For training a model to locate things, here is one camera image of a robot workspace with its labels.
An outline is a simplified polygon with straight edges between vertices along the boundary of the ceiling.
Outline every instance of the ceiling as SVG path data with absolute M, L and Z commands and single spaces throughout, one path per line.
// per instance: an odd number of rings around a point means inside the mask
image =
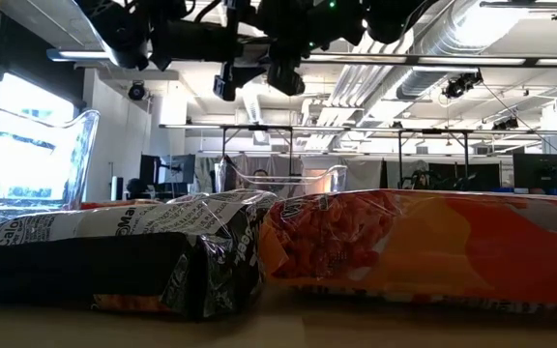
M 432 7 L 415 26 L 415 31 L 432 20 L 447 2 L 448 0 L 441 0 Z M 197 0 L 196 10 L 189 19 L 195 17 L 208 3 L 207 0 Z M 3 0 L 2 11 L 61 49 L 100 48 L 90 26 L 72 0 Z M 490 46 L 483 54 L 557 55 L 557 20 L 551 20 L 552 14 L 552 11 L 531 11 L 508 35 Z M 224 10 L 218 6 L 209 12 L 204 20 L 224 25 Z M 481 30 L 486 31 L 488 25 L 495 23 L 484 23 Z M 248 35 L 260 35 L 256 29 L 244 25 L 240 31 Z M 332 44 L 330 51 L 348 52 L 352 48 L 347 42 L 337 41 Z M 263 80 L 257 80 L 259 88 L 256 94 L 259 104 L 262 109 L 300 111 L 305 99 L 327 98 L 335 89 L 343 68 L 340 65 L 301 66 L 298 71 L 303 76 L 307 89 L 299 97 L 286 97 L 264 84 Z M 220 70 L 220 64 L 174 62 L 169 69 L 178 72 L 180 81 L 187 85 L 190 95 L 189 114 L 194 121 L 203 121 L 205 115 L 225 115 L 225 120 L 229 120 L 228 115 L 233 115 L 237 109 L 244 107 L 241 95 L 234 102 L 221 101 L 213 95 L 213 79 Z M 118 68 L 110 66 L 107 72 L 117 74 Z M 424 128 L 448 125 L 455 128 L 474 128 L 481 119 L 505 110 L 505 105 L 512 106 L 531 101 L 528 103 L 530 107 L 519 109 L 519 116 L 530 124 L 530 127 L 537 127 L 541 115 L 540 106 L 551 101 L 539 98 L 539 94 L 557 88 L 557 70 L 483 69 L 483 76 L 489 89 L 479 86 L 464 98 L 455 101 L 446 101 L 440 96 L 439 87 L 430 89 L 420 102 L 414 103 L 406 110 L 409 112 L 409 118 L 403 119 L 403 126 Z M 117 78 L 107 78 L 107 82 L 115 88 L 126 90 L 132 81 L 121 77 L 122 75 L 117 74 Z M 152 79 L 147 85 L 154 93 L 168 94 L 168 80 Z

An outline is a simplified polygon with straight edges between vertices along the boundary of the wooden table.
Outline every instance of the wooden table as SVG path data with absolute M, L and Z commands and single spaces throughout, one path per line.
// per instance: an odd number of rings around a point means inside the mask
M 267 289 L 215 322 L 0 305 L 0 347 L 557 347 L 557 314 L 311 298 Z

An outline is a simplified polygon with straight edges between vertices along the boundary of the transparent container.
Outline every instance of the transparent container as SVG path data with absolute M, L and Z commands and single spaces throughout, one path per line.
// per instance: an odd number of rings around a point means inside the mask
M 299 197 L 345 191 L 347 167 L 335 165 L 315 176 L 252 176 L 242 173 L 229 157 L 216 164 L 217 192 L 233 189 L 262 189 L 276 194 L 279 198 Z
M 98 119 L 54 125 L 0 108 L 0 222 L 80 207 Z

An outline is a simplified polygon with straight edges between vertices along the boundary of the camera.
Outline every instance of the camera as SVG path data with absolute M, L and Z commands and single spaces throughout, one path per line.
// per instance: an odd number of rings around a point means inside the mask
M 143 101 L 146 96 L 145 83 L 143 81 L 134 81 L 131 89 L 128 91 L 128 98 L 130 98 L 131 101 L 139 102 Z

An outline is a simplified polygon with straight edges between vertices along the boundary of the desk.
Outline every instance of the desk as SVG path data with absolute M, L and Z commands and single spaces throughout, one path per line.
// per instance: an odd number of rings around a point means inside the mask
M 202 324 L 0 305 L 0 347 L 557 347 L 557 317 L 295 295 L 272 288 L 251 312 Z

